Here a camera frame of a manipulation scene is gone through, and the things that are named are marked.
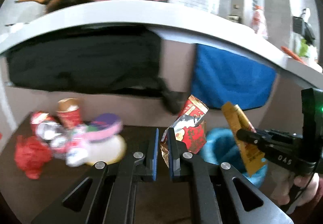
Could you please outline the blue hanging towel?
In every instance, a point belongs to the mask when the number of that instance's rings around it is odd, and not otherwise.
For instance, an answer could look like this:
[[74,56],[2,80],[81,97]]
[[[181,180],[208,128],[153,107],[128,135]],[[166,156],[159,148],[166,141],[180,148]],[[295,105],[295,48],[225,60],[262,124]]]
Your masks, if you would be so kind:
[[197,44],[191,94],[211,109],[231,102],[242,110],[263,107],[271,95],[276,71],[230,51]]

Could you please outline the red white packet on counter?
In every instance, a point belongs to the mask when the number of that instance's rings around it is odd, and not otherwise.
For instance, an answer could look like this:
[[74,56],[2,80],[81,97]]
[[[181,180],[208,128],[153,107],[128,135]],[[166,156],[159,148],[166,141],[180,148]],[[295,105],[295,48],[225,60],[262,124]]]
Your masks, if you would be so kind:
[[260,35],[266,40],[268,39],[267,22],[265,19],[264,11],[262,7],[258,5],[255,7],[251,25],[255,34]]

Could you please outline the red paper cup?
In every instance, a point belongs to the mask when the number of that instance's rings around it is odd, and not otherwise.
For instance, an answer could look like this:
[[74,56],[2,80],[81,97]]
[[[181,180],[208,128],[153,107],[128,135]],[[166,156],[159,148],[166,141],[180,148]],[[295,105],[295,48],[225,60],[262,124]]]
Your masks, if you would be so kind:
[[57,115],[67,129],[73,129],[82,124],[79,100],[77,98],[64,98],[58,101]]

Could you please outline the red drink can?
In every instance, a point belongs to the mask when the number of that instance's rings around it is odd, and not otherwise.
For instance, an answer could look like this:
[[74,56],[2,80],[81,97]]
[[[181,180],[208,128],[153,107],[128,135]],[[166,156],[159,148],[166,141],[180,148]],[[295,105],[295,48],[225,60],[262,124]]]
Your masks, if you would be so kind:
[[49,113],[43,111],[31,114],[30,125],[33,134],[45,142],[53,141],[64,133],[63,127]]

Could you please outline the green vegetable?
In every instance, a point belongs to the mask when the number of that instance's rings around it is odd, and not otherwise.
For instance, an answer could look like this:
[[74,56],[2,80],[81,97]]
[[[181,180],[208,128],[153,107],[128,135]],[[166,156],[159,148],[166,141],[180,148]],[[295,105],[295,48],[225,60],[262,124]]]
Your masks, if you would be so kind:
[[307,54],[308,54],[308,48],[309,46],[307,45],[307,41],[302,38],[300,40],[300,46],[299,46],[299,53],[298,53],[298,56],[299,57],[308,57]]

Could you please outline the yellow snack pouch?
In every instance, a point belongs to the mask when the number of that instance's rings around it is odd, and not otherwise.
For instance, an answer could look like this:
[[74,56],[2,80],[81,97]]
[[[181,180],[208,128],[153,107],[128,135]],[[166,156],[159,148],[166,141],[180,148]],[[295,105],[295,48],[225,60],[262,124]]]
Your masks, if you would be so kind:
[[233,133],[246,172],[248,176],[253,176],[267,164],[264,153],[249,138],[249,133],[256,133],[256,130],[237,104],[227,102],[221,107],[221,111]]

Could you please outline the orange carrot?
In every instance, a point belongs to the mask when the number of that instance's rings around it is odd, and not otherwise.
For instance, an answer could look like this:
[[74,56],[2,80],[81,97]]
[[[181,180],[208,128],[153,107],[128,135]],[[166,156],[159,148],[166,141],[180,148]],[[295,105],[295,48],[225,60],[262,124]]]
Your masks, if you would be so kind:
[[294,52],[292,52],[290,49],[288,49],[287,47],[281,46],[281,50],[288,56],[292,57],[294,60],[302,63],[305,65],[305,62],[298,56],[296,55]]

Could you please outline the red plastic bag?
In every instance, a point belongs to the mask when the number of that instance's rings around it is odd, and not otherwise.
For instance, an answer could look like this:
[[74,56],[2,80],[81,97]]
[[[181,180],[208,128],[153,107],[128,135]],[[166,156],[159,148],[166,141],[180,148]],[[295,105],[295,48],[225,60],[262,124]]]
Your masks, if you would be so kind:
[[14,160],[29,179],[37,180],[41,176],[43,166],[52,160],[52,152],[48,145],[36,136],[24,138],[18,135]]

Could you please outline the red gold snack wrapper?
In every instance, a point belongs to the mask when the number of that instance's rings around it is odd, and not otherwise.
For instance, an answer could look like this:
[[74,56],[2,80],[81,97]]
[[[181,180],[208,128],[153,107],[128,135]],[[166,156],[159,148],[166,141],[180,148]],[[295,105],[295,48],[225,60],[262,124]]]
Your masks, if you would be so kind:
[[208,110],[208,107],[200,99],[191,95],[186,100],[177,120],[164,131],[160,142],[160,149],[162,158],[168,167],[170,150],[166,135],[169,129],[174,129],[175,139],[185,143],[189,152],[197,154],[206,144],[206,121],[204,116]]

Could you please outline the white yellow round scrubber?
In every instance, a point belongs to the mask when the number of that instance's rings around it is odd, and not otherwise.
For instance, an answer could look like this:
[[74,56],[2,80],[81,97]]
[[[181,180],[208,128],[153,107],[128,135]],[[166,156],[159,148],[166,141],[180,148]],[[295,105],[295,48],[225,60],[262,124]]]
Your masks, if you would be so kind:
[[127,145],[125,139],[120,135],[114,135],[100,142],[90,143],[87,165],[94,165],[103,161],[107,165],[119,162],[126,154]]

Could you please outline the dark sauce bottle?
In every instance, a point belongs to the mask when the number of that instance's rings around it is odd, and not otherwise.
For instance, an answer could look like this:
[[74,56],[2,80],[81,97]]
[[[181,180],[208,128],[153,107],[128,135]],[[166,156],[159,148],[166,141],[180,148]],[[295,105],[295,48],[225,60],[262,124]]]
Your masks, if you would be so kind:
[[234,22],[234,23],[240,24],[242,22],[241,10],[240,10],[240,6],[238,4],[233,4],[232,11],[227,16],[227,19],[231,22]]

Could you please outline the black wall rack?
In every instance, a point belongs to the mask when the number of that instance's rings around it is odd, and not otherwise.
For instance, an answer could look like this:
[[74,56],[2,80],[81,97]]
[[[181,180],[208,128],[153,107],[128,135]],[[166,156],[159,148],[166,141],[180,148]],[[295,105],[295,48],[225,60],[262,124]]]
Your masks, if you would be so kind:
[[301,35],[307,45],[315,45],[316,37],[311,25],[308,23],[310,15],[310,9],[304,8],[299,17],[293,16],[293,32]]

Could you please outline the silver wrapper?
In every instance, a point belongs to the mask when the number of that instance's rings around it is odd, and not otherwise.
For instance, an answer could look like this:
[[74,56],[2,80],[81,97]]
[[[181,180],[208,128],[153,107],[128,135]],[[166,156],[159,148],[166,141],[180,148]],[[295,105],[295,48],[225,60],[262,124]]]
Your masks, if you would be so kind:
[[49,147],[52,155],[57,159],[65,159],[68,145],[71,141],[69,130],[62,126],[55,127],[49,130]]

